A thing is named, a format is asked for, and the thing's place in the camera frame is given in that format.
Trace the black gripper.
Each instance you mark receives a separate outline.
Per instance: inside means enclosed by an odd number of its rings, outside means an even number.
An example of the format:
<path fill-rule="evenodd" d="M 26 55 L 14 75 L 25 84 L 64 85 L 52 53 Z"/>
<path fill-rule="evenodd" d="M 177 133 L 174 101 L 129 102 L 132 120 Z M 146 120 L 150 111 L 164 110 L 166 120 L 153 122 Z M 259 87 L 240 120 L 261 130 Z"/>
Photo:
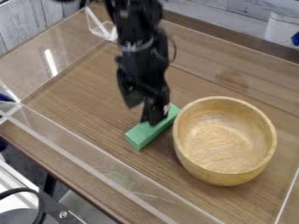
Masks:
<path fill-rule="evenodd" d="M 116 56 L 116 82 L 118 91 L 130 109 L 144 100 L 140 122 L 154 126 L 168 116 L 169 88 L 164 72 L 169 66 L 168 45 L 152 44 L 144 49 L 120 47 Z"/>

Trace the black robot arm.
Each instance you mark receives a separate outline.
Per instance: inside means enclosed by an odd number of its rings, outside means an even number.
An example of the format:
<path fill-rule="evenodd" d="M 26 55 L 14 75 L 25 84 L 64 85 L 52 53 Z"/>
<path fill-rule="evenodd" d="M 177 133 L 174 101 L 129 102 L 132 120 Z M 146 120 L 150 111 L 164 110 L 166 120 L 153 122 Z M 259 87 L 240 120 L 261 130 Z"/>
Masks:
<path fill-rule="evenodd" d="M 164 78 L 174 52 L 160 27 L 160 0 L 104 0 L 116 27 L 116 81 L 125 105 L 142 105 L 140 121 L 154 126 L 168 116 L 170 90 Z"/>

